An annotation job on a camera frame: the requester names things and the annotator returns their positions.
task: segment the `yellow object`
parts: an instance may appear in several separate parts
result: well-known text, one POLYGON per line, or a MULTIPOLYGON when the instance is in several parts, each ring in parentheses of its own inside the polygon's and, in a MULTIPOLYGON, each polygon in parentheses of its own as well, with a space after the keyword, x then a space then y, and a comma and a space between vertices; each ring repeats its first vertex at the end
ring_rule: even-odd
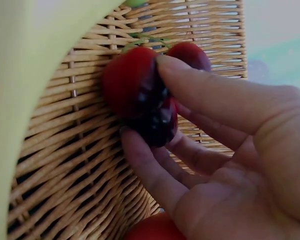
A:
POLYGON ((63 56, 123 0, 0 0, 0 240, 32 111, 63 56))

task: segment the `finger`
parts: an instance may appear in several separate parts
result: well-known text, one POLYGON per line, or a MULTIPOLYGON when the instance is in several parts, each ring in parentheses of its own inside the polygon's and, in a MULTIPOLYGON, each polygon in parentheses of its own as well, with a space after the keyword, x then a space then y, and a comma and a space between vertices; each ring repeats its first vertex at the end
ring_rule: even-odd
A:
POLYGON ((166 148, 182 160, 190 169, 204 176, 213 174, 231 157, 225 154, 209 151, 178 131, 166 148))
POLYGON ((126 160, 144 187, 169 214, 173 214, 188 188, 159 165, 148 145, 135 131, 123 129, 121 141, 126 160))
POLYGON ((208 117, 203 116, 202 114, 191 111, 178 101, 175 102, 177 104, 178 113, 182 117, 188 119, 190 122, 198 126, 213 139, 235 151, 235 154, 231 159, 232 161, 258 170, 256 169, 256 163, 259 155, 250 135, 244 133, 243 131, 222 125, 208 117))
POLYGON ((185 185, 188 189, 191 189, 195 185, 206 183, 209 180, 207 176, 186 172, 172 159, 165 147, 154 148, 152 153, 158 163, 171 174, 174 179, 185 185))
POLYGON ((295 87, 230 79, 169 56, 157 61, 165 85, 183 105, 249 135, 282 112, 300 107, 300 90, 295 87))
POLYGON ((189 120, 211 138, 217 140, 233 151, 236 151, 249 136, 243 131, 228 127, 217 121, 213 121, 202 114, 193 112, 178 101, 176 101, 176 104, 178 113, 182 117, 189 120))

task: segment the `red fruit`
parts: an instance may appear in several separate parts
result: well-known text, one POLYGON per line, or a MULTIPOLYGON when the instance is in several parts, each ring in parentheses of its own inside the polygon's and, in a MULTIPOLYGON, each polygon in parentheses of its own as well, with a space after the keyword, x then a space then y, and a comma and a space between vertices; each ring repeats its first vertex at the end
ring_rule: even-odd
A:
POLYGON ((135 47, 114 58, 104 69, 105 101, 120 117, 140 117, 158 107, 168 96, 157 70, 158 53, 135 47))
POLYGON ((186 240, 167 213, 161 212, 137 223, 124 240, 186 240))
POLYGON ((180 59, 194 69, 211 72, 211 62, 196 44, 181 42, 169 49, 166 55, 180 59))

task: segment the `fingernail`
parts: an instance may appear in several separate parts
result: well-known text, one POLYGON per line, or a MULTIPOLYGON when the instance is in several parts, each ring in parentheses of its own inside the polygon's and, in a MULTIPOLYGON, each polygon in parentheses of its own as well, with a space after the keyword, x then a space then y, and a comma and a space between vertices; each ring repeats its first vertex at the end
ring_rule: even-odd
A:
POLYGON ((191 69, 191 67, 185 62, 166 55, 160 55, 156 58, 159 67, 162 69, 170 69, 170 70, 186 70, 191 69))
POLYGON ((119 132, 120 132, 120 135, 122 135, 123 133, 125 133, 126 131, 128 131, 130 129, 130 127, 124 125, 120 128, 119 132))

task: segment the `woven rattan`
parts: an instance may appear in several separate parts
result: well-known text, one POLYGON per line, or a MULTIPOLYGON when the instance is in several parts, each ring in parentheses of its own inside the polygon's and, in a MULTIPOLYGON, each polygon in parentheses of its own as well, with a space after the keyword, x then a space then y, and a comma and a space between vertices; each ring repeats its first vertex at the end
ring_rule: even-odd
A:
MULTIPOLYGON (((104 66, 136 40, 129 33, 142 31, 172 46, 193 42, 207 52, 214 73, 247 78, 242 0, 150 0, 116 8, 60 60, 33 112, 11 187, 9 240, 116 240, 159 211, 124 160, 120 123, 99 85, 104 66)), ((167 50, 158 42, 144 46, 167 50)), ((181 117, 179 129, 231 154, 181 117)))

